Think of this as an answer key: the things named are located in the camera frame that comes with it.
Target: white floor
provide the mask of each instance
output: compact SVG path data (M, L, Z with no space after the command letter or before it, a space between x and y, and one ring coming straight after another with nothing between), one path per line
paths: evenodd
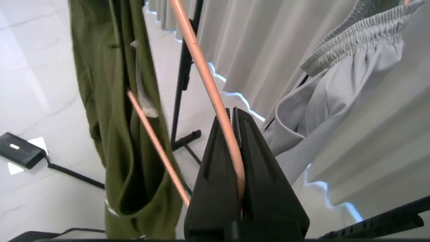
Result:
M173 33L160 30L154 15L145 13L145 17L164 112L171 125L181 44ZM221 90L224 83L216 81ZM239 97L226 93L222 97L226 106L247 110ZM42 136L52 162L104 180L77 89L66 0L0 0L0 117L0 134L11 132L25 139ZM190 145L199 157L213 118L193 67L183 95L178 137L202 130L202 138ZM193 187L198 165L185 149L175 156ZM311 219L308 237L354 223L345 208L327 208L321 187L303 183L301 177L293 187ZM51 171L44 163L20 172L6 160L0 161L0 241L25 231L103 229L103 202L102 190Z

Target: black pole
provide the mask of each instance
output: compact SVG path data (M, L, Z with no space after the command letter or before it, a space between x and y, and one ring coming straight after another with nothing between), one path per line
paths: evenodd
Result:
M203 8L203 0L197 0L196 8L194 9L194 17L193 20L190 20L191 25L194 29L194 32L197 34L197 30L200 23L200 16L202 15ZM177 125L179 121L179 111L181 109L181 99L182 99L182 91L187 90L189 83L189 72L191 71L191 65L193 64L193 59L191 54L189 53L187 44L185 40L182 40L182 49L181 49L181 59L179 61L179 72L177 77L177 87L176 87L176 97L175 97L175 109L173 111L173 122L172 122L172 133L171 133L171 146L175 151L181 147L187 146L187 150L196 159L196 154L192 152L192 150L188 147L188 143L191 141L200 138L202 132L200 130L193 131L189 135L176 140L177 134Z

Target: elastic waistband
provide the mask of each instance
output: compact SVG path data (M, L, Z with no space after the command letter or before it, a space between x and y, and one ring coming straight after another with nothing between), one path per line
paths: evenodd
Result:
M379 42L387 44L401 42L400 32L409 17L424 2L424 0L414 1L358 21L337 36L323 42L312 52L301 68L313 77L331 68L346 56L354 54L358 48L372 46Z

